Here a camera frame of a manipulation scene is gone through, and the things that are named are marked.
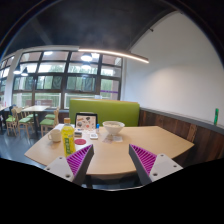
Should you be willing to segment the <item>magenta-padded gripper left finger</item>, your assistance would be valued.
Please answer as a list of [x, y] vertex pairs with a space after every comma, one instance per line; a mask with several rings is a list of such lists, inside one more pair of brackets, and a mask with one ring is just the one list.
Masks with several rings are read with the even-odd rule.
[[90, 144], [68, 157], [59, 156], [45, 168], [45, 171], [81, 186], [93, 155], [94, 148]]

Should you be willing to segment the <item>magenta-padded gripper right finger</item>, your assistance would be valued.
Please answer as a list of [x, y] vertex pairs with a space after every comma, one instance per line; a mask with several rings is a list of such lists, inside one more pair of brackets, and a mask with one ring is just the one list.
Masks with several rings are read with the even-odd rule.
[[167, 155], [154, 153], [130, 144], [129, 155], [135, 165], [142, 185], [147, 185], [182, 169]]

